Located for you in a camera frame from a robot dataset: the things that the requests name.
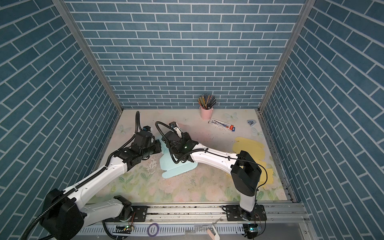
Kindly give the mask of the light blue paper box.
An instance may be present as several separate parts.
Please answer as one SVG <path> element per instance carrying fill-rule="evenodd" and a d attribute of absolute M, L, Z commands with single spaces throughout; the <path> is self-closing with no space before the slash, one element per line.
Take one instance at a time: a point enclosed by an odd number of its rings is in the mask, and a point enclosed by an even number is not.
<path fill-rule="evenodd" d="M 169 179 L 174 176 L 186 173 L 188 171 L 191 171 L 195 169 L 198 166 L 198 163 L 194 162 L 185 162 L 185 163 L 178 163 L 175 164 L 171 158 L 171 155 L 169 153 L 168 148 L 166 147 L 166 144 L 160 140 L 161 143 L 161 149 L 162 149 L 162 154 L 163 156 L 160 157 L 160 168 L 162 171 L 162 177 L 164 179 Z"/>

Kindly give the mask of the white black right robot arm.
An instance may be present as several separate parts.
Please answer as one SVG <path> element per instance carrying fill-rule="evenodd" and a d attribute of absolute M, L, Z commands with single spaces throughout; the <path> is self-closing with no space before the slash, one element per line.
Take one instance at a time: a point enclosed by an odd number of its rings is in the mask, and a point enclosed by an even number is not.
<path fill-rule="evenodd" d="M 208 148 L 193 141 L 186 132 L 177 134 L 176 131 L 169 131 L 162 134 L 162 141 L 166 144 L 175 164 L 201 163 L 231 175 L 235 188 L 241 196 L 240 208 L 248 213 L 254 210 L 262 169 L 248 152 L 231 154 Z"/>

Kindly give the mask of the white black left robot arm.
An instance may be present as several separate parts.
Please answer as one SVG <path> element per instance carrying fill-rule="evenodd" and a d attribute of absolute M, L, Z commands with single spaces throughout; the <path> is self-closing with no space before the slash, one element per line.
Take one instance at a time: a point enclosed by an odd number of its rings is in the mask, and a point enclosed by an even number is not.
<path fill-rule="evenodd" d="M 134 216 L 132 203 L 122 196 L 99 204 L 87 203 L 110 182 L 160 152 L 160 142 L 155 139 L 150 127 L 144 127 L 112 152 L 105 166 L 63 191 L 54 189 L 49 192 L 39 219 L 40 225 L 58 240 L 70 240 L 82 228 L 106 219 L 130 221 Z"/>

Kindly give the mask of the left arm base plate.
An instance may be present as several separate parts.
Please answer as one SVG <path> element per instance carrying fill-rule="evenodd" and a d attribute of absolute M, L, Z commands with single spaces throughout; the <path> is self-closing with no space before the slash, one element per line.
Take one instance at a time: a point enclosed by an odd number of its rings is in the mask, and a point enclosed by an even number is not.
<path fill-rule="evenodd" d="M 145 222 L 148 212 L 148 206 L 130 206 L 123 207 L 122 212 L 114 218 L 120 222 Z"/>

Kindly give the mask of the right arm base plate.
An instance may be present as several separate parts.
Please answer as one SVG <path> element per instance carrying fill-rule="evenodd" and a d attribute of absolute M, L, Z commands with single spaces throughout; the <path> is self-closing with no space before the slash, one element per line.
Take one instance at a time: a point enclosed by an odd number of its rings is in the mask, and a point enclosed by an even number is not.
<path fill-rule="evenodd" d="M 266 221 L 267 216 L 263 205 L 255 204 L 254 209 L 250 212 L 242 209 L 239 205 L 226 205 L 222 207 L 226 213 L 227 221 Z"/>

